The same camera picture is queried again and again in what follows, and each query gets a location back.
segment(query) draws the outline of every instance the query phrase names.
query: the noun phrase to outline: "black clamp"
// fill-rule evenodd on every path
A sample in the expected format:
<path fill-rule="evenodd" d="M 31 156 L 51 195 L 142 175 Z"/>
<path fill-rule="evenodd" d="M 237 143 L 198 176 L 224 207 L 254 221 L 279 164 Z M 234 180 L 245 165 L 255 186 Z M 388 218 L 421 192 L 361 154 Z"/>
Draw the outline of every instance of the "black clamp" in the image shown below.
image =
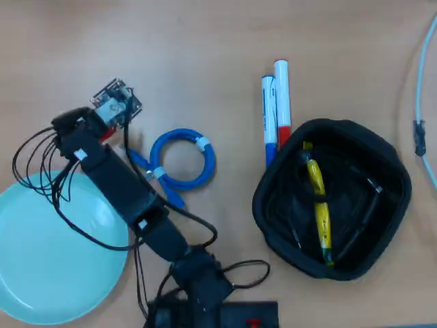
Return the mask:
<path fill-rule="evenodd" d="M 416 143 L 416 155 L 422 157 L 426 154 L 425 144 L 425 121 L 414 121 L 414 142 Z"/>
<path fill-rule="evenodd" d="M 183 287 L 198 312 L 208 312 L 221 304 L 234 290 L 225 277 L 220 262 L 203 247 L 194 247 L 190 253 L 173 264 L 172 274 Z"/>

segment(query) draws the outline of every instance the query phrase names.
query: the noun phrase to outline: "table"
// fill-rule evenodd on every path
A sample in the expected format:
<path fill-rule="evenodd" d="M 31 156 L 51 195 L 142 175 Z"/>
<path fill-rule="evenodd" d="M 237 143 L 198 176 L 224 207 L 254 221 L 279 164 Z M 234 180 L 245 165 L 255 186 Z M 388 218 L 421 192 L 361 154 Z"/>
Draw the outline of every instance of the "table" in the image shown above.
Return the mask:
<path fill-rule="evenodd" d="M 195 128 L 216 151 L 218 170 L 188 207 L 219 230 L 210 248 L 224 263 L 263 258 L 272 275 L 232 300 L 278 300 L 282 327 L 375 327 L 437 322 L 437 194 L 414 155 L 417 50 L 436 1 L 404 0 L 39 0 L 0 3 L 0 190 L 14 182 L 11 157 L 58 113 L 87 103 L 112 77 L 145 105 L 132 126 L 137 147 L 161 133 Z M 423 115 L 437 167 L 437 41 L 429 49 Z M 315 280 L 267 248 L 251 214 L 264 170 L 261 76 L 290 62 L 293 124 L 350 119 L 395 145 L 413 181 L 412 203 L 376 265 L 354 282 Z M 165 155 L 176 178 L 195 176 L 201 155 L 185 143 Z M 173 216 L 192 242 L 207 232 Z M 149 296 L 167 264 L 147 247 Z M 245 282 L 246 269 L 231 275 Z M 66 325 L 142 327 L 132 258 L 95 311 Z M 0 326 L 26 324 L 0 314 Z"/>

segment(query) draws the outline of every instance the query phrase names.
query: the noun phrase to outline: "marker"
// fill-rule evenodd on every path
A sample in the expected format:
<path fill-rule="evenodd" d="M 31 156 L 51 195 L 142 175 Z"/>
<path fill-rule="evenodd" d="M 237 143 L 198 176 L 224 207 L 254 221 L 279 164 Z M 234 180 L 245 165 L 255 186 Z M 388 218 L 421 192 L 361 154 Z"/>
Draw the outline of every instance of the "marker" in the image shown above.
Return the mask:
<path fill-rule="evenodd" d="M 274 63 L 276 76 L 276 106 L 278 115 L 279 148 L 290 137 L 292 132 L 292 117 L 290 108 L 290 87 L 288 85 L 288 63 L 286 60 L 277 60 Z"/>
<path fill-rule="evenodd" d="M 266 167 L 276 157 L 277 123 L 276 123 L 276 88 L 275 78 L 266 75 L 262 78 L 262 105 L 264 115 L 264 144 L 266 145 Z"/>

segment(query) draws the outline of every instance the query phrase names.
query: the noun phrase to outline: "white cable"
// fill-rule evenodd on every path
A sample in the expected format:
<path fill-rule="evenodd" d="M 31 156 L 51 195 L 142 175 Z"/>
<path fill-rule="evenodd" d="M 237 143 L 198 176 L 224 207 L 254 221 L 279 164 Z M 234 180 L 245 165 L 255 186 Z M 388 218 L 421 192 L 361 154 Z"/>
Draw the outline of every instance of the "white cable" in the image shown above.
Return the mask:
<path fill-rule="evenodd" d="M 417 71 L 417 85 L 416 85 L 416 108 L 415 108 L 415 116 L 416 116 L 416 124 L 421 124 L 421 96 L 422 96 L 422 80 L 423 80 L 423 70 L 425 67 L 425 58 L 426 58 L 426 52 L 428 49 L 429 42 L 432 39 L 432 36 L 434 35 L 434 32 L 437 28 L 437 17 L 434 18 L 432 21 L 431 27 L 429 28 L 429 31 L 423 41 L 422 51 L 421 51 L 421 57 L 419 62 L 419 69 Z M 423 165 L 425 166 L 426 172 L 428 173 L 429 179 L 431 180 L 432 184 L 434 185 L 434 188 L 437 190 L 437 179 L 436 175 L 434 174 L 434 171 L 431 168 L 431 165 L 429 164 L 428 158 L 426 157 L 426 154 L 422 156 Z"/>

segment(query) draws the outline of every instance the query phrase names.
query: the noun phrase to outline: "coiled blue cable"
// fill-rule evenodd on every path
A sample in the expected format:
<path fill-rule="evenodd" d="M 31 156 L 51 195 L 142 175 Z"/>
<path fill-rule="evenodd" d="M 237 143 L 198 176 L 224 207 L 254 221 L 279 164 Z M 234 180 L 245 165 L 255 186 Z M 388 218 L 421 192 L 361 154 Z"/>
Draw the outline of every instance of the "coiled blue cable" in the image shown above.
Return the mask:
<path fill-rule="evenodd" d="M 205 167 L 202 173 L 192 181 L 179 181 L 170 177 L 159 162 L 159 155 L 163 147 L 170 141 L 187 140 L 197 144 L 205 157 Z M 150 150 L 150 157 L 147 161 L 138 152 L 130 150 L 132 160 L 140 167 L 153 171 L 161 187 L 164 189 L 167 199 L 179 208 L 185 208 L 184 200 L 176 191 L 188 191 L 199 188 L 207 183 L 214 175 L 216 169 L 216 155 L 210 141 L 197 131 L 189 128 L 177 128 L 161 135 Z"/>

